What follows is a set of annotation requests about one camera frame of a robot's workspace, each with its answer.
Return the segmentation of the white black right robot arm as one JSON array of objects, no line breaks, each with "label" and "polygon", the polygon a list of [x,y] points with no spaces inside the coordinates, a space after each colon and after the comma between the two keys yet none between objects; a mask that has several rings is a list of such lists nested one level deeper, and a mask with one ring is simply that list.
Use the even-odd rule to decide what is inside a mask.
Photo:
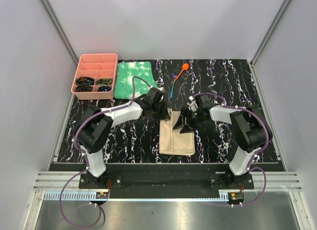
[{"label": "white black right robot arm", "polygon": [[250,166],[258,153],[267,148],[273,134],[258,106],[227,106],[225,100],[213,93],[199,93],[189,97],[187,106],[181,109],[173,129],[181,134],[197,129],[205,121],[231,125],[237,150],[228,170],[218,183],[237,188],[247,178]]}]

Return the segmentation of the beige cloth napkin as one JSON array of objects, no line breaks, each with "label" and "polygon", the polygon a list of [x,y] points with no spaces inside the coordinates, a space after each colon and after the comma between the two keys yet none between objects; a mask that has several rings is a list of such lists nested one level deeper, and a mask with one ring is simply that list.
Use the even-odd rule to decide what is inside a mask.
[{"label": "beige cloth napkin", "polygon": [[181,134],[180,130],[173,130],[179,118],[179,111],[167,109],[170,120],[161,120],[159,124],[159,153],[163,155],[191,156],[195,153],[193,133]]}]

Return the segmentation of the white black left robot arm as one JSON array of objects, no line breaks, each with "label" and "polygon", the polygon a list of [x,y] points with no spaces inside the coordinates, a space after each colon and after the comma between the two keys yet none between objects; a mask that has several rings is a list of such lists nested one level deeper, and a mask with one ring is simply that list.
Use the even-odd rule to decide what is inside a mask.
[{"label": "white black left robot arm", "polygon": [[85,111],[75,128],[73,145],[84,155],[86,175],[95,188],[102,188],[107,182],[103,147],[110,130],[145,116],[158,120],[170,119],[163,88],[151,87],[147,94],[112,109],[91,106]]}]

